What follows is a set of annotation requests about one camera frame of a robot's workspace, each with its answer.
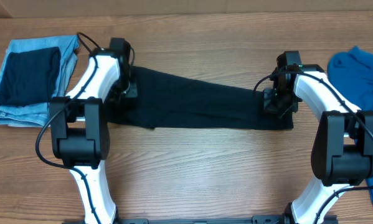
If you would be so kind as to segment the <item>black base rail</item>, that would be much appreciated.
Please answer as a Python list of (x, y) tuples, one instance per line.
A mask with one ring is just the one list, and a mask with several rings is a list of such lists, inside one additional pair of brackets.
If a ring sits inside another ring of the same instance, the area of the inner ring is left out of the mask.
[(292, 221), (284, 215), (254, 215), (252, 218), (215, 218), (207, 220), (120, 219), (115, 224), (285, 224)]

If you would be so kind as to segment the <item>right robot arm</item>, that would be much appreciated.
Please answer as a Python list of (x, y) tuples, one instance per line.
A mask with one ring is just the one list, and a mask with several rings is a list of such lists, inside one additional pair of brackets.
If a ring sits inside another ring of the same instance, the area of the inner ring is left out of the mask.
[(349, 102), (316, 64), (304, 65), (297, 51), (285, 51), (267, 78), (263, 110), (278, 118), (298, 111), (305, 102), (319, 121), (311, 151), (313, 177), (282, 215), (260, 215), (253, 223), (337, 223), (327, 212), (346, 192), (364, 190), (373, 176), (373, 111)]

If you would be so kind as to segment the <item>folded dark navy shirt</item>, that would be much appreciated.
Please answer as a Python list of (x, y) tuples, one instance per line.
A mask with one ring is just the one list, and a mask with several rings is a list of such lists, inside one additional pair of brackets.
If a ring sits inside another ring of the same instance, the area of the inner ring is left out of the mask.
[(58, 47), (11, 52), (0, 82), (0, 106), (49, 102), (59, 75), (60, 60)]

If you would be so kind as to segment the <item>black t-shirt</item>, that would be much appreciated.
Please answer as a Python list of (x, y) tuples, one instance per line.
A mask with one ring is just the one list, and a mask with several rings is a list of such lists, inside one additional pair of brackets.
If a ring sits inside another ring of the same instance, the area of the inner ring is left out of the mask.
[(142, 128), (293, 128), (292, 115), (263, 110), (263, 93), (133, 67), (138, 96), (107, 104), (111, 123)]

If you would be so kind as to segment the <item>blue t-shirt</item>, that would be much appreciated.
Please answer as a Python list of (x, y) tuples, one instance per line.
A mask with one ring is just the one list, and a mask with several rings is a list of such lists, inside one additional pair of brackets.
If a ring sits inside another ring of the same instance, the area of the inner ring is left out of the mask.
[(353, 47), (329, 61), (330, 83), (351, 103), (373, 111), (373, 54)]

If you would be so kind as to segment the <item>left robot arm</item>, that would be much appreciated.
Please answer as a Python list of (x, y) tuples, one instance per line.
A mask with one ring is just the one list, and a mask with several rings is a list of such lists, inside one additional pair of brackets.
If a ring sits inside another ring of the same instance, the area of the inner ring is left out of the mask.
[(73, 90), (50, 103), (49, 126), (54, 156), (72, 174), (82, 199), (83, 223), (119, 223), (105, 165), (110, 150), (108, 112), (128, 109), (138, 98), (131, 74), (133, 53), (123, 38), (91, 50), (88, 68)]

